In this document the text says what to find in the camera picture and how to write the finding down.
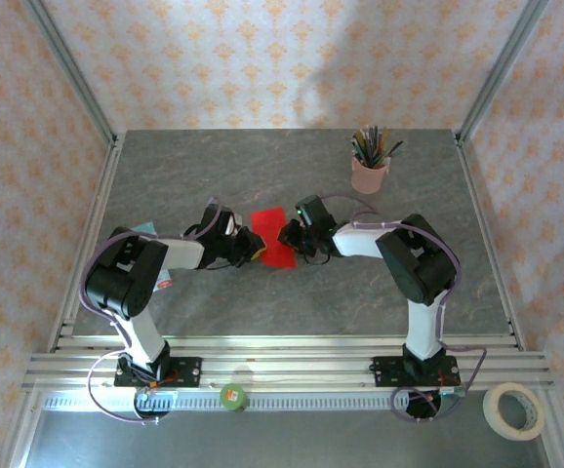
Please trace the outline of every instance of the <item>pink cup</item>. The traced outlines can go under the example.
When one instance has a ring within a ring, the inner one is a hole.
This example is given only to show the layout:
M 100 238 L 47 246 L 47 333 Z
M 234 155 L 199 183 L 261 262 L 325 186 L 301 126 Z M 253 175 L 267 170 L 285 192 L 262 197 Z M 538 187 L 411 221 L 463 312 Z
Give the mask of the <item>pink cup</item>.
M 388 166 L 375 169 L 366 168 L 355 157 L 351 158 L 351 186 L 358 192 L 369 195 L 382 188 L 383 178 L 388 174 Z

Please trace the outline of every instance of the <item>gray marble surface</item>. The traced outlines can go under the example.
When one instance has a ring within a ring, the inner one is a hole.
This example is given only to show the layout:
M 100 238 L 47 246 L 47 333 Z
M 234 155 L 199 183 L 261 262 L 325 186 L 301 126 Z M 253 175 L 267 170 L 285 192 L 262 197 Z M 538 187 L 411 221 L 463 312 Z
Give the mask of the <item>gray marble surface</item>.
M 100 239 L 114 227 L 154 221 L 163 234 L 199 222 L 218 195 L 249 220 L 251 212 L 294 205 L 311 195 L 360 196 L 396 220 L 423 215 L 463 265 L 446 313 L 446 333 L 504 333 L 507 323 L 452 135 L 446 130 L 392 131 L 405 140 L 381 192 L 361 196 L 349 183 L 351 130 L 206 130 L 128 132 L 110 191 Z M 356 203 L 331 199 L 336 220 Z M 405 334 L 407 304 L 380 260 L 298 261 L 275 269 L 259 261 L 240 269 L 172 271 L 174 284 L 149 303 L 166 335 Z M 114 334 L 81 311 L 75 334 Z

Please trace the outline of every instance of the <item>green tape roll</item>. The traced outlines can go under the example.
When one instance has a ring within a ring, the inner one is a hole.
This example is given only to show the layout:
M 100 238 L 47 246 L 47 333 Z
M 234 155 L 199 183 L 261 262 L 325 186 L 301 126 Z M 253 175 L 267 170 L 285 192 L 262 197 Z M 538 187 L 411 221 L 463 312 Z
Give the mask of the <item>green tape roll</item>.
M 220 393 L 220 400 L 224 408 L 230 411 L 242 411 L 247 407 L 247 393 L 236 383 L 228 383 Z

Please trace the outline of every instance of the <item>red cloth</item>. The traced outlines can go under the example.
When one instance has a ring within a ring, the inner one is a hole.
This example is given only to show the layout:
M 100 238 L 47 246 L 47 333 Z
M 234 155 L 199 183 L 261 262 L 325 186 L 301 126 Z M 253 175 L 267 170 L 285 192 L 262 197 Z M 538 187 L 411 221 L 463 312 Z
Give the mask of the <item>red cloth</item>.
M 262 237 L 266 250 L 261 253 L 262 264 L 276 268 L 297 268 L 293 249 L 278 241 L 280 229 L 286 225 L 282 208 L 271 208 L 251 214 L 252 231 Z

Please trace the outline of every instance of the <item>black mounting plate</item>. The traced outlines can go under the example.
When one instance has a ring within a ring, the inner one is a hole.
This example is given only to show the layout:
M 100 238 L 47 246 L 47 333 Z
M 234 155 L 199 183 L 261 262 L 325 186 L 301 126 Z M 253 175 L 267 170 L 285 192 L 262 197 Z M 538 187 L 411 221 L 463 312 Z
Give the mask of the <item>black mounting plate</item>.
M 178 377 L 172 381 L 163 383 L 163 388 L 197 388 L 200 386 L 200 376 L 202 375 L 202 358 L 170 357 L 168 375 L 172 374 L 172 372 L 176 372 Z M 119 365 L 117 365 L 113 386 L 144 387 L 146 384 L 139 380 L 130 369 L 125 368 L 121 370 Z
M 402 356 L 377 356 L 369 371 L 373 373 L 376 387 L 456 387 L 460 382 L 458 361 L 454 356 L 445 356 L 436 369 L 428 375 L 414 378 L 403 366 Z

